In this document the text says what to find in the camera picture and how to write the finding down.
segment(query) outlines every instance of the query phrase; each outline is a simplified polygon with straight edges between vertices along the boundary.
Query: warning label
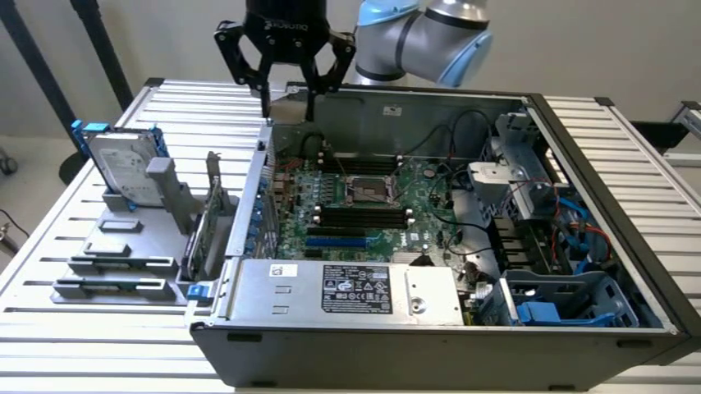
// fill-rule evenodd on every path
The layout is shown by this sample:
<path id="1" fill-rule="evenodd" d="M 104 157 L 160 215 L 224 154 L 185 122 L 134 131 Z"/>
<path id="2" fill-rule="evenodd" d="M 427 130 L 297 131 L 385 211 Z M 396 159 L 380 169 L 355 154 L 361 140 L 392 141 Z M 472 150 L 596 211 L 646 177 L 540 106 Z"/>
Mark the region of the warning label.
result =
<path id="1" fill-rule="evenodd" d="M 328 314 L 391 314 L 389 268 L 324 265 L 320 308 Z"/>

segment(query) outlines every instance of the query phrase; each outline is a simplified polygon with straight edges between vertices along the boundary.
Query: black pole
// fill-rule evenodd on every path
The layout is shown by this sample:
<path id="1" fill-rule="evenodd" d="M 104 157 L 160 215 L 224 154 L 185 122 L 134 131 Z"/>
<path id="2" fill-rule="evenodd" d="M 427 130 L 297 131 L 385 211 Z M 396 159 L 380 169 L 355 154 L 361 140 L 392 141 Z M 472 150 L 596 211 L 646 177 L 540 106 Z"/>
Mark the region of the black pole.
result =
<path id="1" fill-rule="evenodd" d="M 44 56 L 36 43 L 33 41 L 32 34 L 24 24 L 20 12 L 17 11 L 14 0 L 0 0 L 0 19 L 5 29 L 8 30 L 9 37 L 14 42 L 24 62 L 26 63 L 29 70 L 32 71 L 33 78 L 40 84 L 41 91 L 44 92 L 45 99 L 52 105 L 53 112 L 56 113 L 57 119 L 61 122 L 61 126 L 65 129 L 69 140 L 73 141 L 77 151 L 80 147 L 77 142 L 73 140 L 70 135 L 70 123 L 76 120 L 76 115 L 68 101 L 65 100 L 64 92 L 57 85 L 56 78 L 53 78 L 52 70 L 45 64 Z"/>
<path id="2" fill-rule="evenodd" d="M 73 10 L 85 26 L 89 41 L 100 59 L 101 68 L 105 71 L 106 78 L 114 96 L 117 96 L 118 106 L 125 111 L 129 107 L 133 95 L 130 94 L 129 84 L 121 71 L 117 54 L 113 51 L 112 41 L 106 34 L 104 23 L 101 23 L 100 5 L 97 0 L 69 0 Z"/>

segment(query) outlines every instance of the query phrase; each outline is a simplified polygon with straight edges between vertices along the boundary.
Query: robotic arm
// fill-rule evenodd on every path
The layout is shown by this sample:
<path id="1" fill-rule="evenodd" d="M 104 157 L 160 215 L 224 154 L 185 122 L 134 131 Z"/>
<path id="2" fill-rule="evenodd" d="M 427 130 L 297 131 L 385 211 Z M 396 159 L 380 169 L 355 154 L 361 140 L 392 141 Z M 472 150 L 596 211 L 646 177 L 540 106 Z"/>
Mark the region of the robotic arm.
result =
<path id="1" fill-rule="evenodd" d="M 399 85 L 408 72 L 457 87 L 478 70 L 491 44 L 484 3 L 433 0 L 419 11 L 417 0 L 364 0 L 356 27 L 356 83 Z M 244 35 L 260 52 L 257 70 L 243 57 Z M 233 81 L 259 94 L 263 117 L 271 115 L 272 64 L 301 68 L 308 86 L 305 119 L 312 121 L 313 98 L 337 90 L 356 53 L 353 35 L 328 26 L 325 0 L 247 0 L 243 22 L 222 21 L 214 40 Z M 321 76 L 313 57 L 325 44 L 336 61 Z"/>

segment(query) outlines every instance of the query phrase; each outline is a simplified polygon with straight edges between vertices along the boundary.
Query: slotted aluminum table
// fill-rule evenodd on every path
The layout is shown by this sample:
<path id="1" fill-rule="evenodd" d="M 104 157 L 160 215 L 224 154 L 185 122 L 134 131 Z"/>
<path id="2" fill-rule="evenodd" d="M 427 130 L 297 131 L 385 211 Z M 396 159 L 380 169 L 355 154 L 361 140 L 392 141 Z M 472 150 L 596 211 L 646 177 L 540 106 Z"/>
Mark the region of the slotted aluminum table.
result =
<path id="1" fill-rule="evenodd" d="M 575 142 L 692 304 L 701 309 L 698 197 L 615 108 L 590 98 L 547 98 Z M 230 84 L 165 80 L 146 86 L 118 126 L 157 123 L 176 170 L 204 193 L 204 157 L 221 152 L 222 184 L 240 193 L 259 102 Z M 86 164 L 0 277 L 0 392 L 232 392 L 184 325 L 181 307 L 54 305 L 66 272 L 105 208 L 100 175 Z M 701 392 L 701 354 L 630 369 L 592 393 Z"/>

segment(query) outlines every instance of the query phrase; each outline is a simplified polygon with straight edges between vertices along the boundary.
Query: floor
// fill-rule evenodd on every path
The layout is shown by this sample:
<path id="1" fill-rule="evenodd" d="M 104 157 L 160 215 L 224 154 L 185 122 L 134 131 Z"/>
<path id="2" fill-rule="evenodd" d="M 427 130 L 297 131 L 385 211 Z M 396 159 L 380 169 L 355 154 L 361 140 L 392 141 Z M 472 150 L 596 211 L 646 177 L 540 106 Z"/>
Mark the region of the floor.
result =
<path id="1" fill-rule="evenodd" d="M 65 189 L 57 178 L 57 168 L 76 150 L 68 139 L 1 135 L 0 146 L 20 165 L 13 175 L 0 174 L 0 208 L 30 233 Z M 6 221 L 0 214 L 0 226 Z M 9 229 L 9 236 L 21 245 L 25 236 L 14 228 Z M 0 253 L 0 272 L 9 261 L 10 257 Z"/>

